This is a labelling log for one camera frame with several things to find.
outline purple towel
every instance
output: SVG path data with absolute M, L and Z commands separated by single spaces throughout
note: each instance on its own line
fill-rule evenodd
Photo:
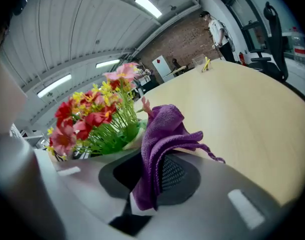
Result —
M 148 118 L 147 129 L 141 145 L 143 171 L 132 191 L 136 204 L 142 211 L 157 208 L 156 199 L 161 192 L 158 168 L 167 151 L 175 148 L 194 151 L 196 148 L 200 148 L 206 151 L 212 159 L 225 163 L 222 158 L 215 157 L 208 146 L 198 143 L 203 139 L 202 131 L 190 134 L 185 129 L 184 116 L 176 106 L 155 106 L 152 111 L 153 117 Z

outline bottle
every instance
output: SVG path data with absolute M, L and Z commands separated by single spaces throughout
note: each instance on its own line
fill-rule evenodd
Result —
M 291 40 L 294 60 L 296 62 L 305 64 L 305 40 L 303 35 L 298 32 L 295 26 L 292 27 Z

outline wooden table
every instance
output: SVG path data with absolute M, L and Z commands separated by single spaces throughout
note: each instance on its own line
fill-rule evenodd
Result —
M 281 204 L 305 183 L 305 103 L 290 89 L 251 68 L 212 62 L 147 92 L 150 105 L 174 104 L 190 132 Z M 135 109 L 142 106 L 137 101 Z M 138 113 L 141 119 L 145 112 Z M 207 157 L 202 150 L 194 154 Z

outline person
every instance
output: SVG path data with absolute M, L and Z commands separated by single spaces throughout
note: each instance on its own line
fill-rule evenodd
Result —
M 226 61 L 235 63 L 231 45 L 225 37 L 224 26 L 217 19 L 212 19 L 208 11 L 202 11 L 200 17 L 208 24 L 214 46 L 219 48 Z

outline flower bouquet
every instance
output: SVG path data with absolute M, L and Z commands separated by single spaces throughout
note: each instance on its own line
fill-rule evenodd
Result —
M 105 73 L 107 82 L 100 88 L 93 84 L 92 90 L 75 92 L 63 102 L 55 113 L 56 129 L 48 130 L 48 151 L 64 159 L 74 151 L 95 157 L 119 152 L 132 142 L 140 127 L 146 127 L 134 111 L 136 65 L 123 64 Z

